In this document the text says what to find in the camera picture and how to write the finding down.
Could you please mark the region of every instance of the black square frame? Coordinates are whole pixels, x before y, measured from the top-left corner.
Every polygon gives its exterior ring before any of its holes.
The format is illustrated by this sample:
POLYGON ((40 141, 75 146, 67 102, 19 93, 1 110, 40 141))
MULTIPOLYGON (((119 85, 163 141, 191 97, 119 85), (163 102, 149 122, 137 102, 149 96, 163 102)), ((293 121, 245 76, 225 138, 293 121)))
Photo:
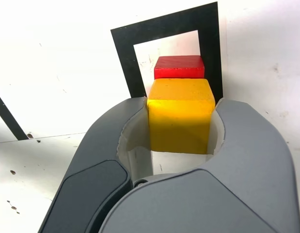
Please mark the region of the black square frame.
POLYGON ((216 102, 223 97, 218 3, 214 2, 111 30, 132 98, 146 96, 134 45, 195 30, 205 78, 216 102))

